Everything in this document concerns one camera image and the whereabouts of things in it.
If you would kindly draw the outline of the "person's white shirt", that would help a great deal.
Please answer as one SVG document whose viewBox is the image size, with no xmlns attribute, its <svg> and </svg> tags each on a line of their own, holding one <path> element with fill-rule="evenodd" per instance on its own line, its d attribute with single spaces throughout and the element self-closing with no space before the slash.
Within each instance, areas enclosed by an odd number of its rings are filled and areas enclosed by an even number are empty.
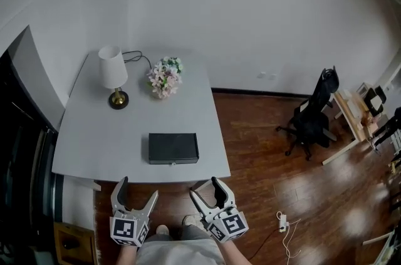
<svg viewBox="0 0 401 265">
<path fill-rule="evenodd" d="M 212 239 L 146 242 L 135 265 L 226 265 Z"/>
</svg>

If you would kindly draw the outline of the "person's left forearm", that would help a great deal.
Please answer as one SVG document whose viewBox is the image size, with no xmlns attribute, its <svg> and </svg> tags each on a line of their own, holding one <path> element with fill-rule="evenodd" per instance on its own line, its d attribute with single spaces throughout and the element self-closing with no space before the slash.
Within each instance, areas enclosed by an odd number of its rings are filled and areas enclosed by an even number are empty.
<svg viewBox="0 0 401 265">
<path fill-rule="evenodd" d="M 138 247 L 122 246 L 116 261 L 116 265 L 135 265 Z"/>
</svg>

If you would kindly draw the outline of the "person's right shoe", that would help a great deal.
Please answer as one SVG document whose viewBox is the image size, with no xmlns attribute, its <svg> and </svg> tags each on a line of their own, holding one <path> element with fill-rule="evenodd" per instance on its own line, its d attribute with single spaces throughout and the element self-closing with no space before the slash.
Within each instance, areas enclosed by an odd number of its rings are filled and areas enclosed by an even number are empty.
<svg viewBox="0 0 401 265">
<path fill-rule="evenodd" d="M 183 226 L 196 226 L 200 229 L 204 229 L 204 226 L 201 222 L 202 217 L 199 214 L 195 215 L 187 215 L 182 220 Z"/>
</svg>

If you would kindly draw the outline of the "white table leg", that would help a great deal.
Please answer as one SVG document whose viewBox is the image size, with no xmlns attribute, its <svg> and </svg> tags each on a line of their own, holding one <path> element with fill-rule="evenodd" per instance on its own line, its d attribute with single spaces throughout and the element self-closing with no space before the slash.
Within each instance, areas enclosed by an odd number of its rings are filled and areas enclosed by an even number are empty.
<svg viewBox="0 0 401 265">
<path fill-rule="evenodd" d="M 97 184 L 94 180 L 92 179 L 86 179 L 86 178 L 81 178 L 81 177 L 75 177 L 75 182 L 79 183 L 82 186 L 88 187 L 89 189 L 92 189 L 94 191 L 100 192 L 102 190 L 101 185 Z"/>
</svg>

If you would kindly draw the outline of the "black chair with white pad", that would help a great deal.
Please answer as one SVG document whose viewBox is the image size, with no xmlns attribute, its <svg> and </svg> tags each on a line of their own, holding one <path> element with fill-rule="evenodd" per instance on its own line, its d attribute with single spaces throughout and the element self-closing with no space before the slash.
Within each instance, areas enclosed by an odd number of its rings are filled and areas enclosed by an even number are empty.
<svg viewBox="0 0 401 265">
<path fill-rule="evenodd" d="M 372 117 L 376 117 L 383 112 L 383 104 L 387 101 L 387 97 L 381 86 L 369 88 L 364 97 L 364 102 L 368 107 L 368 111 Z"/>
</svg>

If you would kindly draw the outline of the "black office chair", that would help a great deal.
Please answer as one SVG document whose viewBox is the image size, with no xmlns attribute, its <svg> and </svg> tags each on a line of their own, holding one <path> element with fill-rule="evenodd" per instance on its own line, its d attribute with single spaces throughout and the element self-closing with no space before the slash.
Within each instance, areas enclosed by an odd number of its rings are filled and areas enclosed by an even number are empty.
<svg viewBox="0 0 401 265">
<path fill-rule="evenodd" d="M 330 98 L 339 87 L 336 68 L 323 69 L 313 94 L 294 109 L 294 115 L 286 127 L 278 126 L 276 131 L 284 130 L 288 135 L 294 135 L 295 140 L 285 151 L 285 156 L 291 155 L 296 145 L 301 145 L 306 160 L 311 160 L 310 145 L 318 144 L 323 148 L 335 142 L 336 136 L 329 131 L 329 119 L 323 113 L 324 107 L 332 107 Z"/>
</svg>

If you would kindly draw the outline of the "white shade table lamp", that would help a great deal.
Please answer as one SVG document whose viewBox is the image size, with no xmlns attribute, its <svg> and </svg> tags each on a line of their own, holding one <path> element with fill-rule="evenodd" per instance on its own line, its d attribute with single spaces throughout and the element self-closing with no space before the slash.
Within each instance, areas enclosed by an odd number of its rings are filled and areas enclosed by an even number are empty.
<svg viewBox="0 0 401 265">
<path fill-rule="evenodd" d="M 129 103 L 129 97 L 122 86 L 128 80 L 128 73 L 121 49 L 118 46 L 105 46 L 99 50 L 98 57 L 102 85 L 113 91 L 108 97 L 108 103 L 112 109 L 124 109 Z"/>
</svg>

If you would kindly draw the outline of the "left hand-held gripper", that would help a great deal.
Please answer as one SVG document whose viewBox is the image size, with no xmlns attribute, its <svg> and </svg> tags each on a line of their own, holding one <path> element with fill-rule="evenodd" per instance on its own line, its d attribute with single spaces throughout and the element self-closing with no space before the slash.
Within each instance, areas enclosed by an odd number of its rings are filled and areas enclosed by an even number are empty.
<svg viewBox="0 0 401 265">
<path fill-rule="evenodd" d="M 143 209 L 128 211 L 125 206 L 127 187 L 128 177 L 124 177 L 112 192 L 110 237 L 122 246 L 141 247 L 149 232 L 149 217 L 157 203 L 159 192 L 156 190 L 152 194 Z"/>
</svg>

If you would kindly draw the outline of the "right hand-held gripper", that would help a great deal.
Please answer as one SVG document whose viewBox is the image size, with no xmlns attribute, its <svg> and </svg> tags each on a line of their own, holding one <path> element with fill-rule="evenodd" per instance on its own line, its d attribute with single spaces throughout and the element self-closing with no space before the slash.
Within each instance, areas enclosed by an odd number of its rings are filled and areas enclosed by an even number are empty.
<svg viewBox="0 0 401 265">
<path fill-rule="evenodd" d="M 215 206 L 210 206 L 199 193 L 209 185 L 214 187 Z M 232 241 L 249 230 L 244 213 L 239 212 L 235 205 L 233 191 L 220 179 L 212 177 L 211 180 L 199 181 L 190 188 L 189 194 L 195 208 L 202 215 L 204 229 L 217 242 Z"/>
</svg>

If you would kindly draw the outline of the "black storage box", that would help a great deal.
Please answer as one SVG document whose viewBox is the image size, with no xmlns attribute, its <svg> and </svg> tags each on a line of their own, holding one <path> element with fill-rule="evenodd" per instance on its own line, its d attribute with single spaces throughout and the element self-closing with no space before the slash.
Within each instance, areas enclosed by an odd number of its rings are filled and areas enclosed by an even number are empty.
<svg viewBox="0 0 401 265">
<path fill-rule="evenodd" d="M 153 165 L 196 164 L 199 149 L 195 133 L 150 133 L 148 161 Z"/>
</svg>

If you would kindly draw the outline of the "white power strip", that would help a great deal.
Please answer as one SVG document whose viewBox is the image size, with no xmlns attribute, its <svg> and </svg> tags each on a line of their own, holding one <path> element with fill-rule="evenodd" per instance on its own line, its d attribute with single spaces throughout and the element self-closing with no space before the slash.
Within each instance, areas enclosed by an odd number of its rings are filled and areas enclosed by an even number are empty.
<svg viewBox="0 0 401 265">
<path fill-rule="evenodd" d="M 276 217 L 279 221 L 279 228 L 278 231 L 280 233 L 286 232 L 287 228 L 289 226 L 289 222 L 287 221 L 287 216 L 286 214 L 282 213 L 281 211 L 277 211 Z"/>
</svg>

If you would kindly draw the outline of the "pink white flower bouquet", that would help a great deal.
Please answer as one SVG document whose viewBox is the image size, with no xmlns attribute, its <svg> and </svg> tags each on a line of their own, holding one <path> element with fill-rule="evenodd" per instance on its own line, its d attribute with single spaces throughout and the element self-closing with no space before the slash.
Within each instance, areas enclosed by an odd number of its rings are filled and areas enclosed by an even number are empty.
<svg viewBox="0 0 401 265">
<path fill-rule="evenodd" d="M 166 99 L 175 94 L 182 83 L 184 66 L 178 57 L 164 57 L 147 73 L 148 85 L 158 99 Z"/>
</svg>

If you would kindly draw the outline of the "person's right forearm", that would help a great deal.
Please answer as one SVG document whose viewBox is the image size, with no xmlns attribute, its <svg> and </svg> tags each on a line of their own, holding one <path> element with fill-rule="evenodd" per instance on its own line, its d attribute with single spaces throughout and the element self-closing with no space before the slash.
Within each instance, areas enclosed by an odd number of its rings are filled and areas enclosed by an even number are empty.
<svg viewBox="0 0 401 265">
<path fill-rule="evenodd" d="M 233 241 L 218 242 L 217 245 L 226 265 L 252 265 Z"/>
</svg>

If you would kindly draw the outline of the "wooden crate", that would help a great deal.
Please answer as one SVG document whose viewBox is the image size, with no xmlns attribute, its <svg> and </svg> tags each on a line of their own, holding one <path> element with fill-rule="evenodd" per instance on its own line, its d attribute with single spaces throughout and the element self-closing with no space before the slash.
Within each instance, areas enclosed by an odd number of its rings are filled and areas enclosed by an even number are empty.
<svg viewBox="0 0 401 265">
<path fill-rule="evenodd" d="M 54 223 L 57 260 L 60 265 L 97 265 L 92 230 L 63 222 Z"/>
</svg>

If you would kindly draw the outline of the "light wooden desk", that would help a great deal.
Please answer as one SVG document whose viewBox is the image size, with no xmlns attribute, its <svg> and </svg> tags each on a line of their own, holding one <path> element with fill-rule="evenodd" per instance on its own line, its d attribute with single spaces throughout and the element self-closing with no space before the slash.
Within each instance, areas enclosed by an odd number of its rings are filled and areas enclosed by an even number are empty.
<svg viewBox="0 0 401 265">
<path fill-rule="evenodd" d="M 357 146 L 359 143 L 367 141 L 378 129 L 378 125 L 370 113 L 367 104 L 358 93 L 339 90 L 333 94 L 332 99 L 340 109 L 337 117 L 344 116 L 348 126 L 350 127 L 353 138 L 345 147 L 322 161 L 322 165 L 331 163 L 336 158 Z"/>
</svg>

